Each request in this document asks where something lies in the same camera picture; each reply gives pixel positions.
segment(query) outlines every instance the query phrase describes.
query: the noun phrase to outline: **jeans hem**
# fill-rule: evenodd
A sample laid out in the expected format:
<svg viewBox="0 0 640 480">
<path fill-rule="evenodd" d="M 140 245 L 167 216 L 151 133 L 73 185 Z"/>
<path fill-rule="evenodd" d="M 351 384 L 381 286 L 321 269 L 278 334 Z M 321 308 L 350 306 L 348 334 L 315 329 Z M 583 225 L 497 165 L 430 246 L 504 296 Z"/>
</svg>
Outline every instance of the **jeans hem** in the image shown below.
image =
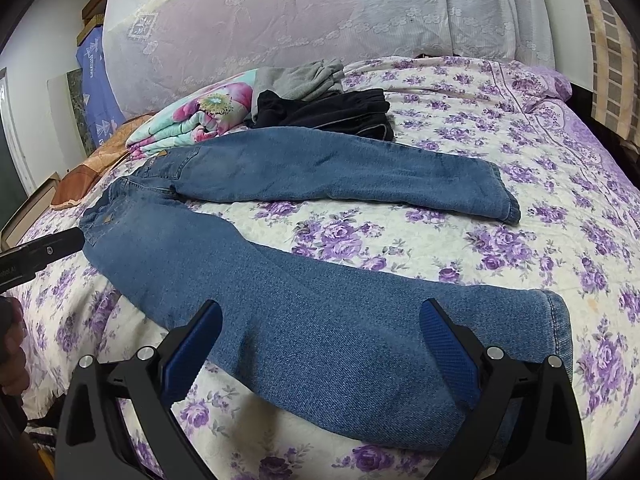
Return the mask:
<svg viewBox="0 0 640 480">
<path fill-rule="evenodd" d="M 496 179 L 498 180 L 498 182 L 500 182 L 500 186 L 505 191 L 509 199 L 509 210 L 507 212 L 507 215 L 505 216 L 505 218 L 499 219 L 502 220 L 505 224 L 518 225 L 518 223 L 520 222 L 520 205 L 518 204 L 516 197 L 514 197 L 511 191 L 509 191 L 504 185 L 502 177 L 500 176 L 500 168 L 498 168 L 498 166 L 492 162 L 489 163 L 489 166 L 491 167 Z"/>
<path fill-rule="evenodd" d="M 567 354 L 569 356 L 569 361 L 564 363 L 564 368 L 566 369 L 566 373 L 569 376 L 569 380 L 571 381 L 574 376 L 574 345 L 573 345 L 573 332 L 571 330 L 571 322 L 569 321 L 568 327 L 566 327 L 568 335 L 566 337 L 560 337 L 559 330 L 564 332 L 564 327 L 560 328 L 558 323 L 558 310 L 564 308 L 567 310 L 566 305 L 562 298 L 560 298 L 557 294 L 549 292 L 547 290 L 542 290 L 542 293 L 546 296 L 546 300 L 549 304 L 549 314 L 551 316 L 551 325 L 554 331 L 554 351 L 556 355 L 561 356 Z"/>
</svg>

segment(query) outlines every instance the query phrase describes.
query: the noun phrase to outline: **jeans pocket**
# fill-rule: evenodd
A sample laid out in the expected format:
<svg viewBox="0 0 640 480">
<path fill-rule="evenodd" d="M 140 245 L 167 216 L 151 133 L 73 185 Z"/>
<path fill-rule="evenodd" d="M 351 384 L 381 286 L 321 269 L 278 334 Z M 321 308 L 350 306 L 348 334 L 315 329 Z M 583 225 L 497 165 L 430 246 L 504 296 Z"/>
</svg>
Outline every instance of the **jeans pocket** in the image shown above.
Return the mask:
<svg viewBox="0 0 640 480">
<path fill-rule="evenodd" d="M 172 148 L 164 155 L 156 155 L 149 160 L 134 175 L 141 177 L 158 177 L 178 180 L 182 169 L 200 152 L 200 146 L 189 148 Z"/>
<path fill-rule="evenodd" d="M 85 241 L 94 246 L 98 240 L 125 215 L 132 201 L 124 196 L 128 188 L 127 179 L 118 179 L 102 194 L 98 202 L 89 208 L 79 222 Z"/>
</svg>

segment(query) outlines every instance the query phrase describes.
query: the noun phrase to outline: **metal screw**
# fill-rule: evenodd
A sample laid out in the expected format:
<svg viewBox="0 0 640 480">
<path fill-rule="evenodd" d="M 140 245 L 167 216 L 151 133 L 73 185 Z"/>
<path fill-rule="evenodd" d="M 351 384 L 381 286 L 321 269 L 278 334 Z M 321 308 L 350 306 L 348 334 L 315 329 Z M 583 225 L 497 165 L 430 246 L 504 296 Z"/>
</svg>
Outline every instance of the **metal screw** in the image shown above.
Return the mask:
<svg viewBox="0 0 640 480">
<path fill-rule="evenodd" d="M 557 355 L 550 355 L 547 361 L 549 361 L 549 365 L 552 368 L 559 368 L 562 366 L 562 359 L 559 358 Z"/>
<path fill-rule="evenodd" d="M 156 350 L 153 347 L 143 346 L 140 350 L 138 350 L 138 353 L 136 355 L 138 356 L 138 359 L 140 359 L 141 361 L 147 361 L 151 359 L 155 353 L 156 353 Z"/>
<path fill-rule="evenodd" d="M 501 348 L 498 348 L 497 346 L 489 346 L 489 348 L 486 349 L 486 354 L 491 359 L 495 359 L 496 361 L 504 357 L 504 352 L 502 351 Z"/>
<path fill-rule="evenodd" d="M 78 361 L 78 364 L 81 368 L 88 368 L 92 364 L 94 364 L 94 356 L 92 355 L 84 355 Z"/>
</svg>

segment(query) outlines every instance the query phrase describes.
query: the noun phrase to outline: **door frame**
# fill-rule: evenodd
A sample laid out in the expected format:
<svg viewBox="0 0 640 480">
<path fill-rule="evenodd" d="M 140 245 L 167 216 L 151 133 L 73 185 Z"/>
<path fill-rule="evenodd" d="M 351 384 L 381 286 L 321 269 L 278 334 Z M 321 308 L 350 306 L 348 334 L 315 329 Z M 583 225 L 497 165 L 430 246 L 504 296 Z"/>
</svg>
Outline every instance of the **door frame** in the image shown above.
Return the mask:
<svg viewBox="0 0 640 480">
<path fill-rule="evenodd" d="M 6 143 L 9 146 L 9 153 L 11 153 L 11 158 L 14 161 L 15 171 L 18 173 L 18 177 L 20 177 L 20 182 L 27 196 L 31 196 L 36 190 L 36 183 L 27 165 L 27 159 L 24 156 L 20 140 L 15 133 L 14 116 L 11 113 L 11 105 L 9 103 L 5 68 L 0 69 L 0 117 L 2 119 Z"/>
</svg>

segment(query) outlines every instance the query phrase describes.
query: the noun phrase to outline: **folded gray clothing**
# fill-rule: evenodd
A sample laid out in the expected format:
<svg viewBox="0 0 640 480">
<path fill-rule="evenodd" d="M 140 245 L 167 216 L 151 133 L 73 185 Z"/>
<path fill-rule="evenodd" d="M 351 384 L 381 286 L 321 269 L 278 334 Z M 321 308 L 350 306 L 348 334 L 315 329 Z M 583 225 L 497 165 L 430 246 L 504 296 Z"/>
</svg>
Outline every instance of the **folded gray clothing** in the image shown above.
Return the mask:
<svg viewBox="0 0 640 480">
<path fill-rule="evenodd" d="M 342 93 L 344 65 L 339 59 L 321 59 L 293 68 L 259 68 L 255 73 L 251 118 L 258 117 L 258 96 L 271 90 L 283 99 L 313 101 L 328 93 Z"/>
</svg>

